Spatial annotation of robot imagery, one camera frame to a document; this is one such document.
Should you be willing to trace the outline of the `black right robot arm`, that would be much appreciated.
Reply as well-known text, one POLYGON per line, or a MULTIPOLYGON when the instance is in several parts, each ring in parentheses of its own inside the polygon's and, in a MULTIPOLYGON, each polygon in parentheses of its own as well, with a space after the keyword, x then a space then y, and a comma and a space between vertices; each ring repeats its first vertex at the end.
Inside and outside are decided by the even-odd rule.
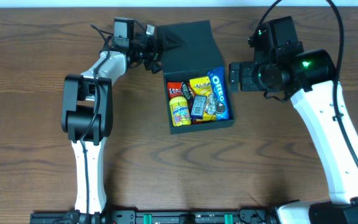
POLYGON ((283 93, 311 135, 328 183, 329 201, 299 200, 266 213, 267 223, 358 223, 358 135, 345 106, 339 68, 323 49, 305 51, 289 16, 261 22, 248 39, 251 62, 229 66, 231 91, 283 93))

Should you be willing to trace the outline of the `yellow Hacks candy bag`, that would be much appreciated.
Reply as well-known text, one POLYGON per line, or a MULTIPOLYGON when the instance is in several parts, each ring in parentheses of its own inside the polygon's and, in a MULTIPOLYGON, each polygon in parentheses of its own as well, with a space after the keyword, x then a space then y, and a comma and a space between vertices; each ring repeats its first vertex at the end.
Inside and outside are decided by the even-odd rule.
POLYGON ((203 95, 207 97, 206 105, 204 108, 203 119, 194 119, 199 123, 216 121, 216 99, 214 97, 211 82, 207 76, 193 78, 190 80, 195 96, 203 95))

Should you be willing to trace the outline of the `blue Eclipse mints tin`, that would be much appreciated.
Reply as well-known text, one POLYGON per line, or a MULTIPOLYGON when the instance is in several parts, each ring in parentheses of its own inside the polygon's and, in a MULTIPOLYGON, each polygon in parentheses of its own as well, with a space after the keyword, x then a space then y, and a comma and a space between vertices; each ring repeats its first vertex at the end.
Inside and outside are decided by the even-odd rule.
POLYGON ((207 97, 203 95, 196 95, 193 100, 193 106, 190 116, 192 119, 203 119, 204 108, 207 97))

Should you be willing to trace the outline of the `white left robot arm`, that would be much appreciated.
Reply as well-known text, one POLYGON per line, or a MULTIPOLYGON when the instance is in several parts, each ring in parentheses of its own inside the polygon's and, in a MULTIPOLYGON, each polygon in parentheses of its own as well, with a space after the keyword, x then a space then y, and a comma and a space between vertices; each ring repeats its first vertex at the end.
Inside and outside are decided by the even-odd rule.
POLYGON ((62 129, 68 135, 76 159, 77 196, 80 215, 102 214, 104 147, 112 131, 112 86, 128 69, 145 65, 158 72, 155 27, 134 27, 135 19, 117 17, 113 32, 98 29, 103 40, 99 58, 79 75, 67 75, 63 84, 62 129))

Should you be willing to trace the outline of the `dark green box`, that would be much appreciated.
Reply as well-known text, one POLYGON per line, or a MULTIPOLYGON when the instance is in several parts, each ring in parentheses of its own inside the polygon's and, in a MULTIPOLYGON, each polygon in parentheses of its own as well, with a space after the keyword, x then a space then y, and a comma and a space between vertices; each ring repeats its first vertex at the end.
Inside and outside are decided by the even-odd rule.
POLYGON ((157 26, 156 32, 162 48, 160 60, 170 133, 191 133, 233 126, 236 119, 226 78, 223 79, 223 83, 227 96, 228 120, 174 127, 169 110, 168 82, 185 82, 192 78, 203 77, 208 71, 224 66, 223 56, 213 38, 210 21, 157 26))

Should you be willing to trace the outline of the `blue Oreo cookie pack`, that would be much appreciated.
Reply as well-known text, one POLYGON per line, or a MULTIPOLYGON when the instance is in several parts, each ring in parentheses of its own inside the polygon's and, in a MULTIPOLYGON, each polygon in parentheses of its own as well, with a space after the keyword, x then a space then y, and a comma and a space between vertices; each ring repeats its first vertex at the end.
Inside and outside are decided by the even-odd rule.
POLYGON ((211 88, 216 99, 216 118, 220 120, 229 120, 228 103, 226 96, 226 87, 224 84, 224 67, 218 67, 208 72, 208 78, 211 82, 211 88))

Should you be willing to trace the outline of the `yellow Mentos gum bottle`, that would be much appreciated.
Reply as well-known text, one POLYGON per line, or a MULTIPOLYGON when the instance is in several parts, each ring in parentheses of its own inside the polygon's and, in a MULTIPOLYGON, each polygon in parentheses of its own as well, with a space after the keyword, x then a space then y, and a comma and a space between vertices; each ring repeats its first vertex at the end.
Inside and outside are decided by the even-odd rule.
POLYGON ((191 124, 188 102, 184 96, 176 96, 169 101, 170 114, 174 127, 191 124))

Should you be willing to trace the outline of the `black snack wrapper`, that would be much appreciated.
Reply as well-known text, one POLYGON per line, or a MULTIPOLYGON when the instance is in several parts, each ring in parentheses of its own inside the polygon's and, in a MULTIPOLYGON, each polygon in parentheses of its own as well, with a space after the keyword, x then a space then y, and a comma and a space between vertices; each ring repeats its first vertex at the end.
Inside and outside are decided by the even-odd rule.
POLYGON ((182 95, 186 98, 186 100, 188 102, 189 109, 191 109, 193 107, 195 93, 194 93, 192 87, 190 86, 190 84, 182 82, 181 83, 181 92, 182 92, 182 95))

